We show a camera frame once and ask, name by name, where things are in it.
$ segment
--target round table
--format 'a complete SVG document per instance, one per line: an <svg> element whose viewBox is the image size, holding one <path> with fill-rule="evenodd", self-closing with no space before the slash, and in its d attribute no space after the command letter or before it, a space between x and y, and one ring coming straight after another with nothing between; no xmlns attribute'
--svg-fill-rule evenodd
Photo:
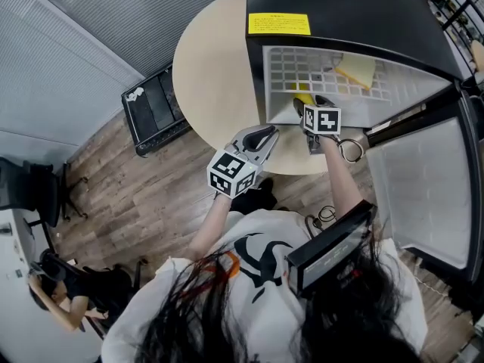
<svg viewBox="0 0 484 363"><path fill-rule="evenodd" d="M173 86L181 111L215 149L223 148L241 129L260 124L245 43L245 13L246 0L214 1L187 26L173 59ZM265 171L284 175L327 171L325 155L309 155L299 126L278 128L279 141Z"/></svg>

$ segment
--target cable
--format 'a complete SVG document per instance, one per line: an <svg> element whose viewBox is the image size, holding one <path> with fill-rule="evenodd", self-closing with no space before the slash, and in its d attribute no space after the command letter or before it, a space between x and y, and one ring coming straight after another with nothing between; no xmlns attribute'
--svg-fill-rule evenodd
<svg viewBox="0 0 484 363"><path fill-rule="evenodd" d="M329 211L329 215L323 216L324 211ZM311 238L314 238L314 234L312 233L311 226L309 225L309 220L312 220L312 225L314 228L317 228L319 232L323 231L323 222L328 223L331 222L333 219L336 220L336 211L333 206L330 204L323 206L319 210L318 217L315 218L314 215L308 215L304 218L304 223L306 225L306 228L308 230L308 234Z"/></svg>
<svg viewBox="0 0 484 363"><path fill-rule="evenodd" d="M360 150L360 154L358 155L356 160L350 160L345 155L345 151L343 149L343 144L348 143L348 142L353 143ZM341 153L341 156L343 156L343 159L346 160L348 163L351 163L351 164L357 163L365 155L365 150L363 149L362 145L359 142L357 142L356 140L353 140L352 138L344 138L343 140L338 139L337 146L340 149L340 153Z"/></svg>
<svg viewBox="0 0 484 363"><path fill-rule="evenodd" d="M423 282L423 281L422 281L422 280L421 280L419 277L417 277L416 275L414 275L414 278L415 278L415 280L416 280L416 281L417 281L419 284L424 285L424 286L425 286L427 289L430 289L431 291L433 291L433 292L435 292L435 293L439 294L440 296L442 296L442 297L444 297L444 298L448 299L448 294L447 294L447 293L442 293L442 292L439 292L437 289L434 289L434 288L432 288L430 285L425 284L425 283L424 283L424 282Z"/></svg>
<svg viewBox="0 0 484 363"><path fill-rule="evenodd" d="M314 236L314 234L312 233L312 229L311 229L311 227L310 227L310 226L309 226L309 224L308 224L308 220L310 220L310 219L312 219L312 225L314 226L314 224L315 224L315 216L314 216L314 215L308 215L308 216L306 216L306 217L304 218L304 223L306 224L306 228L307 228L307 230L308 230L308 234L309 234L309 236L310 236L310 237L311 237L311 239L312 239L312 238L314 238L315 236Z"/></svg>
<svg viewBox="0 0 484 363"><path fill-rule="evenodd" d="M352 138L340 139L337 135L324 135L322 137L330 138L331 140L333 140L334 142L336 142L336 145L337 145L338 149L340 150L341 156L343 157L343 159L347 163L351 163L351 164L357 163L365 155L365 150L363 149L363 146L359 142L357 142L356 140L353 140ZM315 136L315 141L318 144L320 144L320 142L319 142L319 135L316 135ZM346 143L352 143L356 147L358 147L358 149L360 150L360 153L359 153L358 157L356 157L355 160L350 160L350 159L348 159L348 157L346 157L346 154L345 154L345 151L344 151L344 147L343 147L343 145L346 144Z"/></svg>
<svg viewBox="0 0 484 363"><path fill-rule="evenodd" d="M325 210L327 210L329 212L328 216L322 215ZM333 219L336 220L336 210L334 209L333 206L328 204L328 205L324 206L322 209L319 210L318 219L321 222L331 222Z"/></svg>

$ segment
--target yellow object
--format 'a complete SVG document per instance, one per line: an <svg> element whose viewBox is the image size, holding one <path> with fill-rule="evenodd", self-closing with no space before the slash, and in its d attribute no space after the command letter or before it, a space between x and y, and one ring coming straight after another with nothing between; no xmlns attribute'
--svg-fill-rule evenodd
<svg viewBox="0 0 484 363"><path fill-rule="evenodd" d="M296 93L294 95L298 100L301 100L304 104L306 105L314 105L315 102L312 99L312 96L310 94L306 93Z"/></svg>
<svg viewBox="0 0 484 363"><path fill-rule="evenodd" d="M249 14L249 34L285 33L311 35L306 14Z"/></svg>
<svg viewBox="0 0 484 363"><path fill-rule="evenodd" d="M373 84L373 75L375 74L375 59L362 57L360 55L344 54L335 71L346 78L355 81L367 90L370 90Z"/></svg>

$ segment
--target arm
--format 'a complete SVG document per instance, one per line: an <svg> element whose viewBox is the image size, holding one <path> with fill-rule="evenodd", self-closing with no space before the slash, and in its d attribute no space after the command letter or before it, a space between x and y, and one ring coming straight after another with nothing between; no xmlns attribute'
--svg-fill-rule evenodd
<svg viewBox="0 0 484 363"><path fill-rule="evenodd" d="M58 306L54 300L42 290L39 279L36 276L29 277L29 285L33 292L47 307L49 312L54 315L57 322L67 330L76 330L79 328L85 311L88 308L88 297L74 297L70 303L70 310L66 311Z"/></svg>
<svg viewBox="0 0 484 363"><path fill-rule="evenodd" d="M70 299L68 297L66 297L64 299L64 301L59 304L59 306L64 311L70 312L70 304L71 304ZM108 314L108 312L100 313L97 308L93 308L93 309L88 309L87 311L85 311L84 316L87 316L87 317L90 317L90 318L100 318L101 320L104 320L104 319L108 318L109 314Z"/></svg>
<svg viewBox="0 0 484 363"><path fill-rule="evenodd" d="M200 227L200 230L191 240L185 251L185 257L192 261L204 257L215 242L222 236L232 200L224 194L215 198L209 213Z"/></svg>
<svg viewBox="0 0 484 363"><path fill-rule="evenodd" d="M360 203L363 197L341 157L336 142L330 138L320 138L319 141L326 155L336 217L341 218Z"/></svg>

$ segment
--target yellow label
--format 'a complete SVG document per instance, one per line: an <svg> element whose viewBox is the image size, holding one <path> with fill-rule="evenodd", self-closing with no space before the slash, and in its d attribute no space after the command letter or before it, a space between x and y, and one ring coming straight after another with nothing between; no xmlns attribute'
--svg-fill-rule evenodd
<svg viewBox="0 0 484 363"><path fill-rule="evenodd" d="M249 33L311 35L306 14L249 14Z"/></svg>

